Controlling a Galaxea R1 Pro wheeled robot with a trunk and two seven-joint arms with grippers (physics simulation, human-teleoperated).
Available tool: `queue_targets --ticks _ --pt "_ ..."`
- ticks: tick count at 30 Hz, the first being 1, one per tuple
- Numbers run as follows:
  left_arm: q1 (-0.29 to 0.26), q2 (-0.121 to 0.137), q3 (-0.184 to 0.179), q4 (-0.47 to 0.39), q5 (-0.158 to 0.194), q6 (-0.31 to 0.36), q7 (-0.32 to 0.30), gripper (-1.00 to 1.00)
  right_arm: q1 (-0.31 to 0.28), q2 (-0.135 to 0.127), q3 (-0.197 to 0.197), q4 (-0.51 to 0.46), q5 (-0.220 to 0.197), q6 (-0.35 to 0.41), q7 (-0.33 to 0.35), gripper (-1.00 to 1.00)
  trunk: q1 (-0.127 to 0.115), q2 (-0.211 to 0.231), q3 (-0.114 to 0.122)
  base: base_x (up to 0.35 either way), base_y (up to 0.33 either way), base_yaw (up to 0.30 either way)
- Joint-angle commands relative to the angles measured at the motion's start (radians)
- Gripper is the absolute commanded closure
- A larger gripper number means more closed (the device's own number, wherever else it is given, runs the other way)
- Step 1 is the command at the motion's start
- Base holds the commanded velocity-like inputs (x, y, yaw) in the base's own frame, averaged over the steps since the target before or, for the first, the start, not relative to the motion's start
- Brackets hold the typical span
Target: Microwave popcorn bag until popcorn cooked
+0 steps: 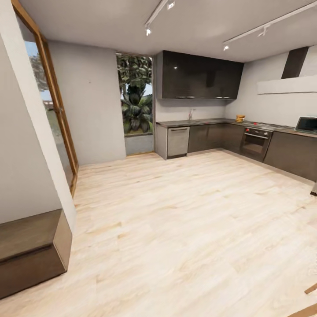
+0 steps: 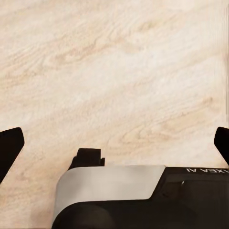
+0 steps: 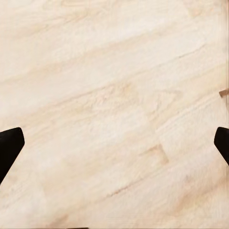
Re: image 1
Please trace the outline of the microwave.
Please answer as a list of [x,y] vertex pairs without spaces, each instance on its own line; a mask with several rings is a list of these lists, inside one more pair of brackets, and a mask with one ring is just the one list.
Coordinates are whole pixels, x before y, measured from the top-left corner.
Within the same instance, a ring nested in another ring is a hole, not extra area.
[[296,128],[298,130],[317,132],[317,116],[300,116]]

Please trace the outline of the popcorn bag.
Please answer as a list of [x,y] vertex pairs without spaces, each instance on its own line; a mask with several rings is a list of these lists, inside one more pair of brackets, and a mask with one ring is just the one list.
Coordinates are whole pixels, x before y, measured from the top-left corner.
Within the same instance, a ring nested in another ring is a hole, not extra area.
[[237,115],[236,122],[244,122],[245,115]]

